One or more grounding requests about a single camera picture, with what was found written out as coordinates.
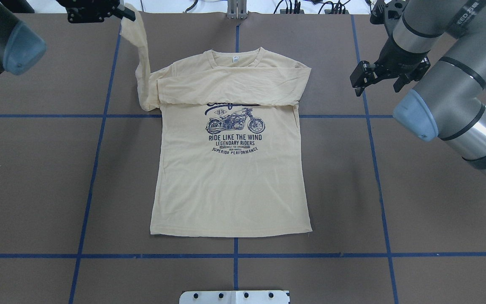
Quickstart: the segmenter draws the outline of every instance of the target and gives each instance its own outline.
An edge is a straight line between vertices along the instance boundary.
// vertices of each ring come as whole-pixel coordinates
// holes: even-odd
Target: t-shirt
[[[123,20],[122,35],[142,52],[136,71],[141,107],[162,112],[151,234],[312,231],[297,111],[311,69],[259,48],[208,50],[147,75],[140,24],[138,13],[135,23]]]

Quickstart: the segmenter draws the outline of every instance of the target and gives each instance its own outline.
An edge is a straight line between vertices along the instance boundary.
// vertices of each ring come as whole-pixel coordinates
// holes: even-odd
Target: motorcycle graphic
[[[226,116],[210,118],[206,130],[210,134],[228,130],[242,130],[245,127],[245,123],[247,123],[248,117],[250,119],[247,126],[248,129],[252,133],[262,133],[266,129],[264,121],[261,118],[254,117],[251,112],[252,108],[243,108]]]

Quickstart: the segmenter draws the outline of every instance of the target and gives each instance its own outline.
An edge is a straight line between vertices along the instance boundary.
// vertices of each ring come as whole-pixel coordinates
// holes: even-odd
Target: motorcycle wheel
[[[252,133],[262,133],[266,129],[266,125],[262,119],[254,118],[254,121],[249,121],[248,129]]]
[[[220,130],[212,130],[213,128],[217,128],[219,126],[220,119],[211,119],[208,122],[208,126],[206,127],[206,130],[208,131],[209,134],[217,134],[220,133]]]

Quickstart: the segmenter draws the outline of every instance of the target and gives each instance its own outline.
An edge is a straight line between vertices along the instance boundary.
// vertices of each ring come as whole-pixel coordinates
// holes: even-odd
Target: white bracket
[[[228,19],[247,19],[247,0],[228,0]]]
[[[184,292],[179,304],[290,304],[287,290]]]

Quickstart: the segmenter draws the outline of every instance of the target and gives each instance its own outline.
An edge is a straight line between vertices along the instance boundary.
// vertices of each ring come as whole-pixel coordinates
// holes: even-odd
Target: blue joint cap
[[[424,141],[438,136],[438,126],[423,98],[410,90],[393,110],[393,117]]]
[[[19,21],[8,37],[3,55],[3,67],[21,75],[33,67],[46,52],[46,43],[27,24]]]

